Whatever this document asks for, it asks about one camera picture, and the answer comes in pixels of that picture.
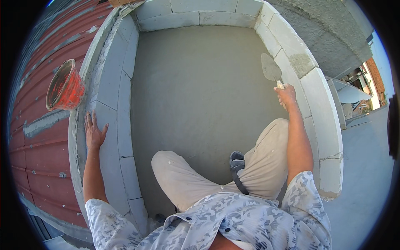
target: red metal wall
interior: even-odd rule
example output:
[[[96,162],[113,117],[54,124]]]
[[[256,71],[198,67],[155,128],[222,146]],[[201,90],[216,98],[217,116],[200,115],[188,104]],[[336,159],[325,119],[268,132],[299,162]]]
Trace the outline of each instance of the red metal wall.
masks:
[[[10,125],[10,161],[18,191],[41,210],[82,227],[87,225],[79,214],[81,211],[70,175],[68,118],[33,138],[24,135],[23,125],[25,122],[29,125],[48,112],[46,93],[56,67],[73,58],[79,71],[94,35],[112,10],[109,2],[97,3],[94,0],[81,1],[69,7],[58,15],[43,34],[40,41],[58,29],[31,56],[23,77],[31,72],[17,94]],[[96,31],[90,32],[93,26]],[[46,56],[43,62],[31,70]],[[61,172],[66,174],[65,178],[60,177]]]

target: pants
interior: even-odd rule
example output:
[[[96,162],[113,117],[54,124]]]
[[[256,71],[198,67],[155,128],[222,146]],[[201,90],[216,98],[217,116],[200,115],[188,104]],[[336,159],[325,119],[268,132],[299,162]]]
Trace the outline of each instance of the pants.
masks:
[[[271,122],[254,148],[244,155],[244,170],[239,178],[251,196],[267,200],[278,197],[288,176],[288,125],[289,121],[281,118]],[[221,186],[199,175],[175,152],[157,152],[151,165],[160,187],[180,211],[210,194],[240,193],[233,181]]]

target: floor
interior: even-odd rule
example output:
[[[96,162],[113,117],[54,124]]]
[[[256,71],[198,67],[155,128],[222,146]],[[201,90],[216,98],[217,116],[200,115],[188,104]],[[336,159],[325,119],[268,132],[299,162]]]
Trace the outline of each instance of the floor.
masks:
[[[388,109],[380,108],[353,120],[342,131],[342,194],[323,202],[332,226],[334,249],[358,249],[386,201],[394,163],[387,141]]]
[[[151,159],[175,151],[205,178],[232,181],[228,159],[254,147],[276,118],[288,119],[266,80],[253,29],[197,26],[142,33],[132,79],[132,145],[149,216],[175,213]]]

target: red bucket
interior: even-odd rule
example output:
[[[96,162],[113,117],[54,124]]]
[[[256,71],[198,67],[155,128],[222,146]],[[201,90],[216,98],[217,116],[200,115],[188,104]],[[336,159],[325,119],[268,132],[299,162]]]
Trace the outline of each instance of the red bucket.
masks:
[[[46,96],[46,108],[75,110],[85,94],[85,82],[75,68],[75,60],[65,61],[51,80]]]

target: trowel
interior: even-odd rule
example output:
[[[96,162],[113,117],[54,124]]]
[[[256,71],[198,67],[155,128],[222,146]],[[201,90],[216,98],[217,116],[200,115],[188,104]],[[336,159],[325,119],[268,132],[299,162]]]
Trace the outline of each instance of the trowel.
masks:
[[[276,64],[274,59],[267,55],[266,53],[261,54],[261,67],[262,72],[264,73],[265,78],[270,81],[275,81],[276,86],[281,89],[285,89],[282,82],[280,81],[280,77],[282,76],[282,71],[279,66]]]

